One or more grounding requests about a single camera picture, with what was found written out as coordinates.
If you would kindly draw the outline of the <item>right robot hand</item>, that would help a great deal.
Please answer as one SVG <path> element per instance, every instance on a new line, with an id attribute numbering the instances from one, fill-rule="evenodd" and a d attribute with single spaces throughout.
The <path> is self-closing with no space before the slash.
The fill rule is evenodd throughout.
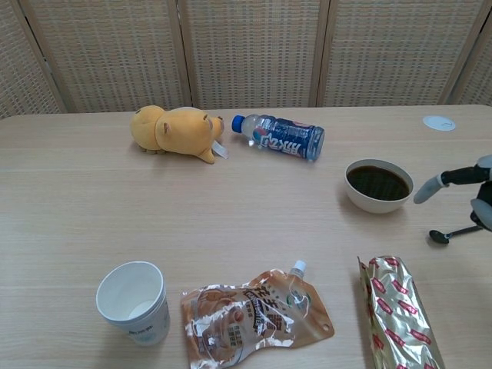
<path id="1" fill-rule="evenodd" d="M 477 160 L 474 166 L 458 168 L 427 180 L 414 196 L 415 204 L 422 204 L 440 189 L 449 185 L 470 185 L 480 183 L 475 199 L 470 201 L 473 209 L 470 219 L 479 227 L 491 231 L 491 155 Z"/>

